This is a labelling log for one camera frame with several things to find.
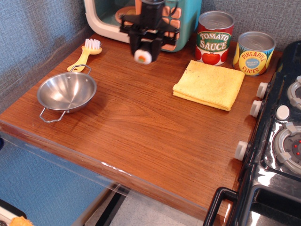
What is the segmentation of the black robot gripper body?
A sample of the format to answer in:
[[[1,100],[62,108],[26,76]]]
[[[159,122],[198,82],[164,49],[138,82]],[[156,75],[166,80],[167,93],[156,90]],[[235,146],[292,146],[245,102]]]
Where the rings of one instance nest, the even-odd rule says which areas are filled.
[[[163,20],[164,0],[143,0],[141,13],[134,16],[121,16],[120,32],[137,33],[143,39],[153,41],[162,38],[163,43],[175,45],[179,29]]]

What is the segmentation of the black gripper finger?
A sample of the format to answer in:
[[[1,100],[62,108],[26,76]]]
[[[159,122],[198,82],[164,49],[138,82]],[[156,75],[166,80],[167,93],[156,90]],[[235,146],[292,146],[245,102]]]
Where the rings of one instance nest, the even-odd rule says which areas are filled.
[[[162,48],[163,39],[162,38],[155,38],[151,42],[150,50],[151,50],[151,57],[152,62],[156,61]]]
[[[131,32],[129,34],[130,48],[131,48],[131,53],[133,56],[135,55],[135,52],[140,49],[141,39],[142,39],[142,36],[137,33]]]

